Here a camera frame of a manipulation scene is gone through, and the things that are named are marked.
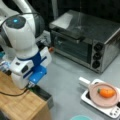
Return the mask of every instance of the black cable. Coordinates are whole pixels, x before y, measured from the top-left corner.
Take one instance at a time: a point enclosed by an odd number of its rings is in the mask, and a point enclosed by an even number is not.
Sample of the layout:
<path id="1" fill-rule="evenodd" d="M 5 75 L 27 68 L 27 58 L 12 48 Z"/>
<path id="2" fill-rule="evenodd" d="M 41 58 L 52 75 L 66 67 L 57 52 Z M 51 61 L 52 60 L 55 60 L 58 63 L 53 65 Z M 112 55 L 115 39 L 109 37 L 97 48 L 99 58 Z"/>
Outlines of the black cable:
<path id="1" fill-rule="evenodd" d="M 4 24 L 9 18 L 12 18 L 12 17 L 15 17 L 15 16 L 19 16 L 19 15 L 27 15 L 27 14 L 41 15 L 40 13 L 36 12 L 36 13 L 19 13 L 19 14 L 10 16 L 10 17 L 8 17 L 7 19 L 5 19 L 5 20 L 3 21 L 3 23 L 0 25 L 0 29 L 2 28 L 3 24 Z"/>
<path id="2" fill-rule="evenodd" d="M 11 95 L 11 94 L 7 94 L 7 93 L 1 92 L 1 91 L 0 91 L 0 94 L 6 95 L 6 96 L 10 96 L 10 97 L 18 97 L 18 96 L 23 95 L 25 92 L 27 92 L 27 90 L 28 90 L 28 89 L 26 88 L 23 93 L 18 94 L 18 95 Z"/>

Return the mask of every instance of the orange object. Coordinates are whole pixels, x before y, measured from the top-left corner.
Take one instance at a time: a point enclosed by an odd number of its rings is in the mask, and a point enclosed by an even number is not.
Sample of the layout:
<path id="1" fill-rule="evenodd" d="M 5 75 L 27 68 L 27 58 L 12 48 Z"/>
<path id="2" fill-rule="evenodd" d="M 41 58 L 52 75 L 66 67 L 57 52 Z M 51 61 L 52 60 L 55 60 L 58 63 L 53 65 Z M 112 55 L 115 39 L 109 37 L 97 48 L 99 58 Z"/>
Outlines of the orange object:
<path id="1" fill-rule="evenodd" d="M 102 88 L 102 89 L 98 89 L 98 93 L 99 93 L 102 97 L 110 98 L 110 97 L 114 96 L 116 92 L 115 92 L 114 90 L 112 90 L 112 89 Z"/>
<path id="2" fill-rule="evenodd" d="M 49 48 L 49 52 L 53 52 L 54 51 L 54 48 L 53 47 L 50 47 Z"/>

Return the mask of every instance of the oven handle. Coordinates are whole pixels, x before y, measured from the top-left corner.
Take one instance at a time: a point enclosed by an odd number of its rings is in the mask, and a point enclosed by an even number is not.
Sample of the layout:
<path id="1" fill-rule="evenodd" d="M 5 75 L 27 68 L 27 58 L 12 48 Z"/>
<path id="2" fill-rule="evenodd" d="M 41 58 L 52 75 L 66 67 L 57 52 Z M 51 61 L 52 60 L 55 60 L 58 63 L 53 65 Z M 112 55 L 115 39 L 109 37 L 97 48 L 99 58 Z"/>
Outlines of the oven handle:
<path id="1" fill-rule="evenodd" d="M 81 36 L 81 38 L 80 39 L 78 39 L 78 40 L 75 40 L 75 39 L 73 39 L 73 38 L 71 38 L 71 37 L 69 37 L 69 36 L 67 36 L 67 35 L 63 35 L 63 34 L 61 34 L 61 33 L 58 33 L 58 32 L 56 32 L 56 31 L 51 31 L 51 33 L 52 34 L 54 34 L 54 35 L 56 35 L 56 36 L 59 36 L 59 37 L 62 37 L 62 38 L 64 38 L 64 39 L 67 39 L 67 40 L 69 40 L 69 41 L 71 41 L 71 42 L 73 42 L 73 43 L 76 43 L 76 44 L 79 44 L 80 42 L 85 42 L 85 43 L 87 43 L 87 44 L 92 44 L 92 40 L 91 39 L 87 39 L 87 38 L 85 38 L 85 37 L 83 37 L 83 36 Z"/>

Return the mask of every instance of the wooden block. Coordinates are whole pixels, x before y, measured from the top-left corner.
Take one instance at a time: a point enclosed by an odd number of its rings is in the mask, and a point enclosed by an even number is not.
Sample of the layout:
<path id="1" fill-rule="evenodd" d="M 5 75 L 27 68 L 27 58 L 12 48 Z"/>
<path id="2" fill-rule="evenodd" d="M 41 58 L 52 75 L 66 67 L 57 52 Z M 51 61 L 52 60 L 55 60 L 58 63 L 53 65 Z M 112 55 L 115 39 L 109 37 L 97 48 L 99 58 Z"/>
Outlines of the wooden block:
<path id="1" fill-rule="evenodd" d="M 8 94 L 20 94 L 11 78 L 0 72 L 0 91 Z M 47 103 L 34 93 L 27 91 L 19 97 L 0 94 L 0 110 L 10 120 L 51 120 Z"/>

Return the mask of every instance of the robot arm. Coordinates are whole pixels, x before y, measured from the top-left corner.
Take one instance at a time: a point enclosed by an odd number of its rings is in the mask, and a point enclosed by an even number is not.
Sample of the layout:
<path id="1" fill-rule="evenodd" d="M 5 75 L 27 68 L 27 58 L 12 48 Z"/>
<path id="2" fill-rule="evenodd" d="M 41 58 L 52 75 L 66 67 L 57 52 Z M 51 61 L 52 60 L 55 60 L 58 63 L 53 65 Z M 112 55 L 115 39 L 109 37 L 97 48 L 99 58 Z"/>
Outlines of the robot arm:
<path id="1" fill-rule="evenodd" d="M 7 6 L 5 1 L 14 3 L 14 5 L 16 5 L 19 8 L 19 11 L 10 9 L 10 7 Z M 0 0 L 0 25 L 6 18 L 23 13 L 37 13 L 37 12 L 32 8 L 32 6 L 29 4 L 27 0 L 10 0 L 10 1 Z M 36 38 L 36 41 L 38 41 L 40 39 L 40 35 L 44 30 L 44 21 L 42 17 L 38 14 L 25 14 L 23 15 L 23 17 L 27 20 L 32 30 L 32 33 Z M 8 38 L 8 35 L 4 31 L 4 29 L 2 29 L 0 32 L 0 45 L 2 46 L 5 52 L 4 59 L 6 61 L 11 62 L 15 57 L 15 51 L 14 49 L 11 48 L 9 41 L 10 40 Z"/>
<path id="2" fill-rule="evenodd" d="M 3 30 L 16 51 L 16 58 L 10 66 L 13 82 L 20 89 L 29 82 L 37 84 L 47 73 L 41 63 L 48 58 L 41 57 L 29 23 L 22 16 L 11 17 L 4 23 Z"/>

